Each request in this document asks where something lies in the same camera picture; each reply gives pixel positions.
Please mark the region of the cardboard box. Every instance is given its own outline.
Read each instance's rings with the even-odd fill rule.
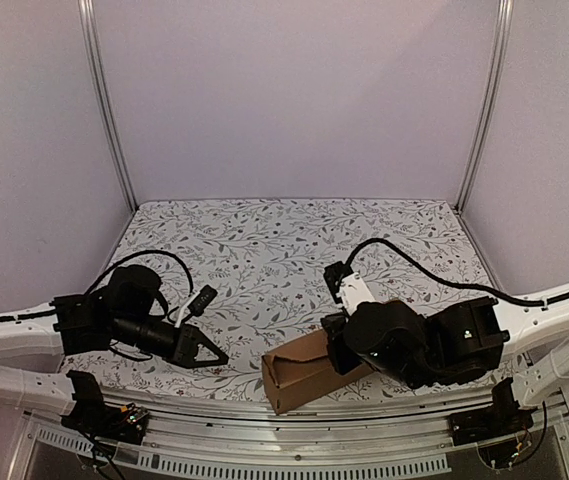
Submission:
[[[348,374],[335,372],[324,330],[298,337],[262,356],[264,391],[275,413],[293,410],[372,373],[362,364]]]

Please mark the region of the black bracket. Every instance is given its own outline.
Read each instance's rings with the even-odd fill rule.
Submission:
[[[73,382],[76,403],[70,414],[62,416],[62,426],[88,436],[142,444],[149,420],[145,409],[134,405],[124,409],[106,405],[100,387],[90,373],[71,370],[66,376]]]
[[[520,410],[513,398],[512,378],[506,378],[493,387],[493,404],[448,417],[454,445],[466,445],[501,437],[533,426],[535,410]]]

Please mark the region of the white plastic arm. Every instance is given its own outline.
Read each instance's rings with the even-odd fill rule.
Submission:
[[[57,315],[18,320],[19,314],[30,314],[51,310],[48,303],[19,312],[1,314],[0,317],[13,317],[15,320],[0,323],[0,359],[21,355],[64,353],[61,335],[53,329],[58,322]]]
[[[338,297],[349,315],[355,313],[360,303],[376,301],[359,273],[353,273],[342,280]]]
[[[73,383],[64,374],[45,374],[0,365],[0,404],[68,415],[75,406]]]
[[[569,283],[519,298],[540,300],[568,291]],[[494,311],[500,329],[508,330],[511,336],[504,344],[503,359],[569,336],[569,300],[549,305],[547,309],[518,307],[500,300]]]
[[[513,397],[520,407],[536,408],[569,381],[569,338],[532,367],[513,377]]]

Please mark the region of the floral patterned mat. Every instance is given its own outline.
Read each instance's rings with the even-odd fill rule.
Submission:
[[[186,370],[158,358],[133,363],[106,352],[67,357],[65,368],[91,372],[101,384],[125,390],[265,401],[260,356],[319,328],[323,316],[337,311],[324,285],[324,267],[345,260],[354,246],[370,237],[388,238],[443,277],[488,284],[455,215],[441,201],[150,202],[135,214],[113,261],[143,249],[170,250],[189,266],[197,290],[207,283],[217,289],[218,297],[206,313],[192,322],[224,348],[228,365]],[[172,306],[187,298],[184,274],[170,259],[145,257],[140,263],[162,276],[163,292]],[[400,298],[419,313],[432,314],[477,295],[432,282],[377,245],[362,251],[354,269],[376,298]],[[379,403],[397,396],[488,386],[513,369],[509,362],[472,385],[417,391],[373,374],[318,402]]]

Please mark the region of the white wall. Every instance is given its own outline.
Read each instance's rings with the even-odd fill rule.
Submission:
[[[466,218],[505,288],[569,281],[569,2],[515,2]],[[563,389],[569,406],[569,385]]]
[[[142,201],[454,200],[497,1],[102,0],[95,9]]]
[[[128,214],[75,0],[0,0],[0,312],[86,288]],[[0,478],[19,412],[0,407]]]

